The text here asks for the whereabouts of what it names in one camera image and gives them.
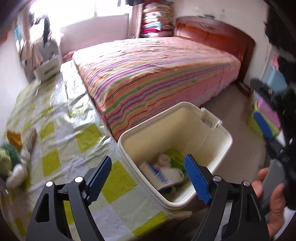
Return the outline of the person right hand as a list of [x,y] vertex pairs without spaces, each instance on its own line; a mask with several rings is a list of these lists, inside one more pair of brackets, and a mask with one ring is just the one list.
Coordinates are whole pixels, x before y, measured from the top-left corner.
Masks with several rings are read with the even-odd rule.
[[[263,194],[262,182],[266,177],[268,168],[263,168],[258,172],[258,180],[252,183],[252,187],[256,196],[259,198]],[[271,197],[270,197],[270,213],[269,221],[267,223],[269,238],[272,240],[274,236],[280,231],[284,225],[284,209],[286,205],[284,197],[285,185],[283,183],[276,186]]]

